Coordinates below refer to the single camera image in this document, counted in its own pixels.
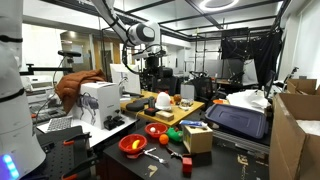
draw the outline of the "cardboard box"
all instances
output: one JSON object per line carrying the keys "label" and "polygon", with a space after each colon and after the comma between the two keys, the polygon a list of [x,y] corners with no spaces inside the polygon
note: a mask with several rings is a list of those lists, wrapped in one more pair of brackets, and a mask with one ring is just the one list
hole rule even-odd
{"label": "cardboard box", "polygon": [[210,128],[183,126],[183,144],[190,153],[210,152],[213,131]]}
{"label": "cardboard box", "polygon": [[317,79],[289,79],[287,91],[291,94],[320,95],[320,86],[316,89]]}
{"label": "cardboard box", "polygon": [[114,83],[86,83],[72,108],[73,117],[104,129],[107,116],[115,117],[120,110],[119,86]]}
{"label": "cardboard box", "polygon": [[320,121],[320,96],[277,94],[269,154],[270,179],[320,179],[320,136],[296,120]]}

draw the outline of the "blue case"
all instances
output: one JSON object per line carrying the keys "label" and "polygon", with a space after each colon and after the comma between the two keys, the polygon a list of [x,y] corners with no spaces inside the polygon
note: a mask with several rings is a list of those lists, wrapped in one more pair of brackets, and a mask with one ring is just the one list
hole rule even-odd
{"label": "blue case", "polygon": [[256,139],[261,139],[268,133],[266,116],[251,109],[215,104],[207,109],[205,117],[220,126]]}

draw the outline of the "white box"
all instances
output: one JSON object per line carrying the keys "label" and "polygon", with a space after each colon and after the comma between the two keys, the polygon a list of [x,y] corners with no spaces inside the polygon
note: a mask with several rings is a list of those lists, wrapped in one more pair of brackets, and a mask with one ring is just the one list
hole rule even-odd
{"label": "white box", "polygon": [[79,98],[72,108],[72,113],[74,118],[104,129],[103,122],[107,116],[117,116],[116,110],[120,110],[119,86],[99,82],[81,85]]}

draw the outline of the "printer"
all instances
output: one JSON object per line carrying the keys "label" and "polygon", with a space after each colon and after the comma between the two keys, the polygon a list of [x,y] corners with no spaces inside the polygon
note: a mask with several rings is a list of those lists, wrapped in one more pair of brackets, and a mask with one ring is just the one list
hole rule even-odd
{"label": "printer", "polygon": [[21,81],[29,104],[46,101],[48,92],[53,90],[52,76],[49,75],[21,76]]}

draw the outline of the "brown cardboard box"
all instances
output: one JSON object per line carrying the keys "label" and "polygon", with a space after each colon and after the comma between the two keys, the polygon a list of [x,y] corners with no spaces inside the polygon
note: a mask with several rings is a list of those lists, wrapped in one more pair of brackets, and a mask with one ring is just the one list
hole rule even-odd
{"label": "brown cardboard box", "polygon": [[269,155],[271,180],[320,179],[320,136],[296,120],[320,121],[320,96],[277,94]]}
{"label": "brown cardboard box", "polygon": [[291,94],[320,95],[320,86],[316,90],[316,79],[289,79],[287,91]]}
{"label": "brown cardboard box", "polygon": [[210,128],[183,126],[183,144],[190,153],[210,152],[213,131]]}

